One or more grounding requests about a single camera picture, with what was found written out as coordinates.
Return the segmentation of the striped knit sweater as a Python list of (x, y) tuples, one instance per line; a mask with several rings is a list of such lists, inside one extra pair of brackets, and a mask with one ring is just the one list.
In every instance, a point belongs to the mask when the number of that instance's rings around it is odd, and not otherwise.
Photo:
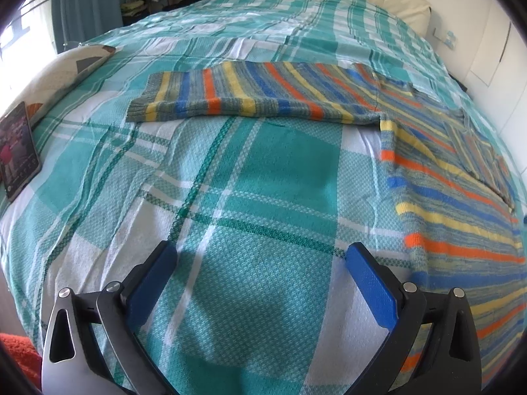
[(341, 394), (385, 331), (345, 267), (360, 242), (400, 278), (466, 289), (490, 386), (524, 329), (522, 252), (450, 251), (427, 273), (383, 171), (377, 124), (205, 117), (135, 128), (129, 249), (180, 264), (140, 339), (183, 394)]

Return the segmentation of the white wardrobe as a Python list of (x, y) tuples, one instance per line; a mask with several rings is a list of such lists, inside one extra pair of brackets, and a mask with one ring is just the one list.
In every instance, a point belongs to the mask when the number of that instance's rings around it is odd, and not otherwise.
[(492, 127), (507, 139), (526, 116), (526, 44), (497, 0), (490, 1), (482, 41), (465, 84)]

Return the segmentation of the orange knit cloth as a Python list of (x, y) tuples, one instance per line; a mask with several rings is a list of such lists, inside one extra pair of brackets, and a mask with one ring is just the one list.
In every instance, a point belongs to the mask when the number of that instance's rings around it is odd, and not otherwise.
[(7, 352), (39, 390), (41, 389), (42, 357), (38, 354), (29, 337), (0, 333), (1, 342)]

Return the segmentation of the teal plaid bedspread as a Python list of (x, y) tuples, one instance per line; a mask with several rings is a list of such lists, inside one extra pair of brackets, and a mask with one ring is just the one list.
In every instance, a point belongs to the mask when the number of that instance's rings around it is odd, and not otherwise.
[(490, 385), (526, 329), (525, 190), (431, 45), (366, 0), (206, 0), (83, 46), (85, 78), (1, 130), (1, 264), (45, 347), (60, 289), (159, 244), (138, 338), (188, 394), (340, 394), (385, 330), (345, 268), (464, 290)]

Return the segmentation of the patterned cream pillow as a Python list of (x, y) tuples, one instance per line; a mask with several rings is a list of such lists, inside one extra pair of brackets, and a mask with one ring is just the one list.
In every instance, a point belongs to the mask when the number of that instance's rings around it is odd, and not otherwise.
[(24, 103), (29, 124), (34, 127), (73, 88), (108, 62), (116, 52), (117, 49), (110, 45), (81, 45), (59, 54), (29, 82), (1, 112), (1, 116)]

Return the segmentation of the wall socket with sticker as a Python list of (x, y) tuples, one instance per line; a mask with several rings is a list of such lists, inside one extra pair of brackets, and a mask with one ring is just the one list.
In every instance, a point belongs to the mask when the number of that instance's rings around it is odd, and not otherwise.
[(454, 50), (457, 45), (457, 36), (451, 30), (444, 30), (440, 27), (434, 27), (432, 36), (445, 45), (450, 50)]

